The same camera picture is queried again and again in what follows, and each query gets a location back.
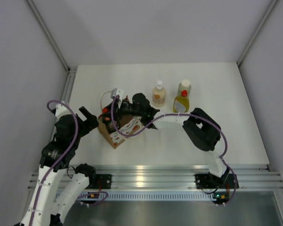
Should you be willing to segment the dark green red-cap bottle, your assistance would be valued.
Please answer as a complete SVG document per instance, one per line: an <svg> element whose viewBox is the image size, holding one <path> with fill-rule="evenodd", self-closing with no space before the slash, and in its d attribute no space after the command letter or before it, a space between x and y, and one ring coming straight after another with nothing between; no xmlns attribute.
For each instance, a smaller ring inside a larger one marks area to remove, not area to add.
<svg viewBox="0 0 283 226"><path fill-rule="evenodd" d="M106 106L102 109L102 122L106 126L108 133L113 133L116 131L112 123L111 106Z"/></svg>

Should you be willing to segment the pump soap bottle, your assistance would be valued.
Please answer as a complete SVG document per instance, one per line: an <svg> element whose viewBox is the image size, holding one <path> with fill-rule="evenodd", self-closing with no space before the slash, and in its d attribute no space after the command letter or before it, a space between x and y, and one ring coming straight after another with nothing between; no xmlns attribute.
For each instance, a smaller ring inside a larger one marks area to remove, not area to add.
<svg viewBox="0 0 283 226"><path fill-rule="evenodd" d="M155 107L163 107L166 102L166 89L161 80L157 80L155 87L152 89L152 102Z"/></svg>

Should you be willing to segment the jute watermelon canvas bag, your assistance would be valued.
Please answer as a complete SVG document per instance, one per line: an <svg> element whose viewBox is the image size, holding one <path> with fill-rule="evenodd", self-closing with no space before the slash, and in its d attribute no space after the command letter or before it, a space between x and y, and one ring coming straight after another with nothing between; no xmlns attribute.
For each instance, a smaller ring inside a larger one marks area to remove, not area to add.
<svg viewBox="0 0 283 226"><path fill-rule="evenodd" d="M104 107L102 105L102 98L105 94L111 94L111 91L106 91L102 93L100 97L100 109L102 110ZM123 142L126 140L129 141L136 141L138 140L141 135L137 135L134 137L126 137L121 134L119 134L117 131L113 133L108 133L106 126L102 122L102 114L98 117L98 131L99 133L104 137L104 139L114 148L116 149L119 147ZM140 119L138 117L133 116L124 116L119 122L116 122L116 125L121 133L125 135L133 135L139 131L139 129L142 128L142 124L140 122Z"/></svg>

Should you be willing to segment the yellow-green red-cap bottle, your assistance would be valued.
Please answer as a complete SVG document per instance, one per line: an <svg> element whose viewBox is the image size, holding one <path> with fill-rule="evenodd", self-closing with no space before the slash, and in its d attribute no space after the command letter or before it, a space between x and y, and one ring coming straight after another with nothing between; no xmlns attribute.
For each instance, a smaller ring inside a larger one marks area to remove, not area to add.
<svg viewBox="0 0 283 226"><path fill-rule="evenodd" d="M183 90L175 99L173 103L174 113L186 113L190 108L190 101L187 90Z"/></svg>

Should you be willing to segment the white-lid frosted jar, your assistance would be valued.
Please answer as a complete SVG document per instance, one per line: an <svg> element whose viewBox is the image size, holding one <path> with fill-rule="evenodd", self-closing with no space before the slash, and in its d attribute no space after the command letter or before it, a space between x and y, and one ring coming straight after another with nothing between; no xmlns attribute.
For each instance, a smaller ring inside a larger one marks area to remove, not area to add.
<svg viewBox="0 0 283 226"><path fill-rule="evenodd" d="M187 91L187 96L189 96L190 92L191 92L191 82L189 80L183 80L178 85L177 95L180 95L181 92L184 91L184 90Z"/></svg>

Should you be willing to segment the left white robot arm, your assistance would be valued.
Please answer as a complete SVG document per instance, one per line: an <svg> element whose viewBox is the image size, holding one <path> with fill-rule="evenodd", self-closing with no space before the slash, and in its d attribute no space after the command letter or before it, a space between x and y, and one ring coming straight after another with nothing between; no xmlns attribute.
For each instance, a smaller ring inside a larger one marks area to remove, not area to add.
<svg viewBox="0 0 283 226"><path fill-rule="evenodd" d="M70 161L75 156L80 140L97 128L97 117L85 107L79 111L86 117L83 121L68 106L56 105L52 113L58 121L54 138L42 150L37 184L32 200L20 226L61 226L81 192L97 183L96 169L88 164L80 164L70 182L57 195L60 182L67 172Z"/></svg>

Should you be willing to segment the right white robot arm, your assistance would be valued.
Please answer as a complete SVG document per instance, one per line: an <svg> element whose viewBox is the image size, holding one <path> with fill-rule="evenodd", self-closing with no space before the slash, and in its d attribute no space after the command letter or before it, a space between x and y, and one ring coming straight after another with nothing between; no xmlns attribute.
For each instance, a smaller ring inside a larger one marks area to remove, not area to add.
<svg viewBox="0 0 283 226"><path fill-rule="evenodd" d="M195 108L191 113L164 113L150 106L149 100L143 93L133 96L133 102L121 100L118 93L112 94L111 118L116 132L129 138L116 126L116 121L123 116L140 118L145 129L182 129L196 148L204 151L208 161L208 174L196 183L199 189L221 188L232 182L237 189L238 179L233 169L225 162L228 142L221 127L202 109Z"/></svg>

